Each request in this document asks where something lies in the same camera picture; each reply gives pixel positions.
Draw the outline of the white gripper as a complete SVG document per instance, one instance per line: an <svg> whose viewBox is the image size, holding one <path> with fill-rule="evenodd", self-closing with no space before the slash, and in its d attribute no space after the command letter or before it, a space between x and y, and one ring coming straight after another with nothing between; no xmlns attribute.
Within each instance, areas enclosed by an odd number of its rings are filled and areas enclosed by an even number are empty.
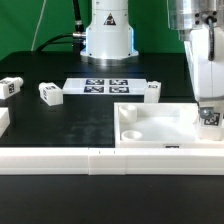
<svg viewBox="0 0 224 224"><path fill-rule="evenodd" d="M197 102L224 99L224 31L216 27L214 60L208 59L209 31L207 27L192 30L184 42L194 97ZM201 119L214 116L212 104L200 103Z"/></svg>

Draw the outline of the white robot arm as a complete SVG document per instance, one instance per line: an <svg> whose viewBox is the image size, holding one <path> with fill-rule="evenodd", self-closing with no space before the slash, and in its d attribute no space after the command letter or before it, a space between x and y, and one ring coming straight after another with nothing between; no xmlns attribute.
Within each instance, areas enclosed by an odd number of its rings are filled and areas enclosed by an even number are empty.
<svg viewBox="0 0 224 224"><path fill-rule="evenodd" d="M199 116L224 115L224 0L167 0L168 26L184 42ZM84 60L106 65L135 57L128 0L92 0Z"/></svg>

